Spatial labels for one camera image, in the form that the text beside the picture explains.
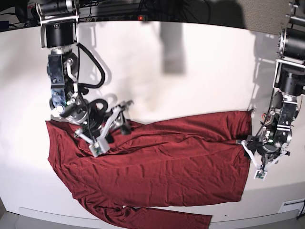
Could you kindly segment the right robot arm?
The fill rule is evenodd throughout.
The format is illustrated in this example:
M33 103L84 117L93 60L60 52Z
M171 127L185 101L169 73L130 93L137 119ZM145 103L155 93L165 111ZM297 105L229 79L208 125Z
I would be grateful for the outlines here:
M124 112L133 103L123 101L108 108L104 99L91 102L84 99L89 89L99 89L105 82L105 71L93 54L79 42L79 1L37 0L35 8L40 20L41 48L50 50L47 73L51 81L50 108L52 116L77 124L75 137L89 145L94 157L110 150L110 132L119 129L131 133ZM96 65L101 73L97 84L79 82L80 58L72 47L77 46Z

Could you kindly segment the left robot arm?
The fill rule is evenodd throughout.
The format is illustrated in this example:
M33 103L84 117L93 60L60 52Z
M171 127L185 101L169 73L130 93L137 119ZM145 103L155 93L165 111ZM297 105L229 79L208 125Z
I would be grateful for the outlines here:
M305 94L305 32L295 26L304 27L303 0L290 2L288 21L278 37L278 57L275 61L273 91L267 113L255 135L237 141L245 150L245 156L253 162L255 178L264 179L271 166L283 156L292 140L292 122L299 114L297 99Z

